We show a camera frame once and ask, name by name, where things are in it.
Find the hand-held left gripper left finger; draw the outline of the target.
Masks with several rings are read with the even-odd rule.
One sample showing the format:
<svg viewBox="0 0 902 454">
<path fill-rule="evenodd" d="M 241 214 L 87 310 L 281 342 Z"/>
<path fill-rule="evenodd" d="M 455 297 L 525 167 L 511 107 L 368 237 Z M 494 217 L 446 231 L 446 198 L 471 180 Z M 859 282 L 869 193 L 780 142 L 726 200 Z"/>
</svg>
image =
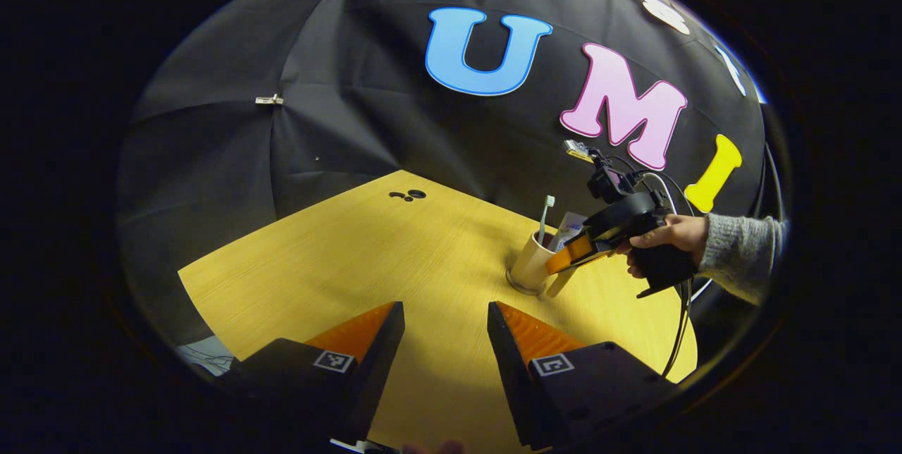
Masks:
<svg viewBox="0 0 902 454">
<path fill-rule="evenodd" d="M 404 307 L 390 301 L 305 342 L 275 339 L 233 364 L 225 387 L 306 444 L 364 440 L 404 331 Z"/>
</svg>

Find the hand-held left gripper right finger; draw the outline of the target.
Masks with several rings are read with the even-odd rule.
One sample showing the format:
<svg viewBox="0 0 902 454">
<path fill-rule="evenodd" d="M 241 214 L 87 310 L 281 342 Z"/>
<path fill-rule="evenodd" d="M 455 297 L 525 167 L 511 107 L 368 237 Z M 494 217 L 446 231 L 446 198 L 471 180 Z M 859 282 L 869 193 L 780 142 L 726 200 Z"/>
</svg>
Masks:
<svg viewBox="0 0 902 454">
<path fill-rule="evenodd" d="M 592 345 L 502 301 L 487 332 L 522 445 L 563 448 L 650 409 L 674 389 L 616 343 Z"/>
</svg>

